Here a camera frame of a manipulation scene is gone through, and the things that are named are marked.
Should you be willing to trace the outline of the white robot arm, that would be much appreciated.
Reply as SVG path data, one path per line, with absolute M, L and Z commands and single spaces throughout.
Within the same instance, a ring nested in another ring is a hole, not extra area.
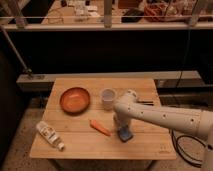
M 133 137 L 132 119 L 142 120 L 167 129 L 179 131 L 207 142 L 201 171 L 213 171 L 213 112 L 138 103 L 135 91 L 127 90 L 115 102 L 114 122 L 119 138 L 126 142 Z

